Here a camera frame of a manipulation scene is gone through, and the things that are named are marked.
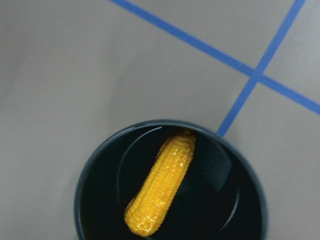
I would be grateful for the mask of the yellow corn cob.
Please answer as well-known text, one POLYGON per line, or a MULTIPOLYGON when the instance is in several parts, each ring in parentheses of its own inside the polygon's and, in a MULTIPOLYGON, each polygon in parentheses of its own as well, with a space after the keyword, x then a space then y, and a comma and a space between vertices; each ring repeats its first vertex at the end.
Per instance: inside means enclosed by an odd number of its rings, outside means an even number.
POLYGON ((160 228, 193 160, 196 141, 194 131, 183 128, 161 145, 152 168, 123 214, 133 234, 149 237, 160 228))

